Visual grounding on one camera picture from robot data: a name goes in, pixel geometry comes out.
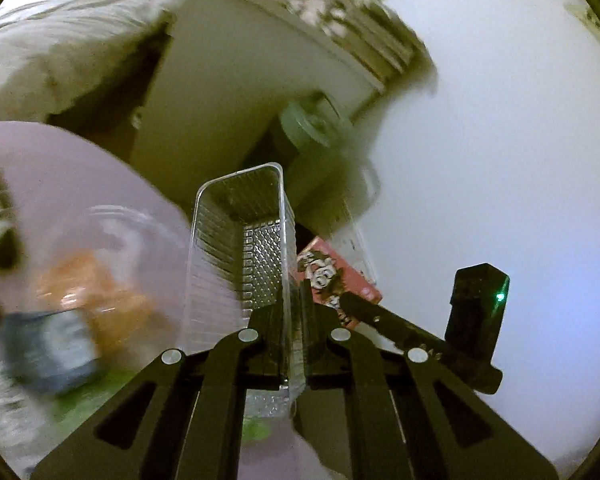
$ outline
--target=clear plastic container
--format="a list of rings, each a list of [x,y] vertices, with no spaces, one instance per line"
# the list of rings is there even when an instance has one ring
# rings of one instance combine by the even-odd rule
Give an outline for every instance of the clear plastic container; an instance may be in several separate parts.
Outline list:
[[[40,310],[58,308],[58,295],[63,287],[58,279],[54,284],[59,291],[55,297],[41,297],[41,279],[45,273],[50,270],[53,273],[52,269],[81,254],[106,269],[116,290],[122,290],[123,294],[128,291],[122,298],[113,297],[98,312],[98,326],[109,332],[115,332],[116,324],[133,324],[139,318],[138,328],[125,331],[114,354],[106,356],[112,358],[108,365],[140,370],[165,348],[175,345],[184,310],[189,252],[182,237],[145,213],[102,205],[58,222],[45,245],[48,249],[34,261],[32,280],[32,294],[38,298]],[[91,285],[87,277],[81,279]],[[102,284],[97,277],[91,281],[98,282],[93,287]],[[126,312],[119,312],[116,318],[113,314],[116,308],[126,308]]]
[[[283,301],[286,383],[250,390],[247,418],[286,415],[304,389],[294,226],[277,164],[211,180],[196,197],[179,348],[207,350],[246,327],[253,309]]]

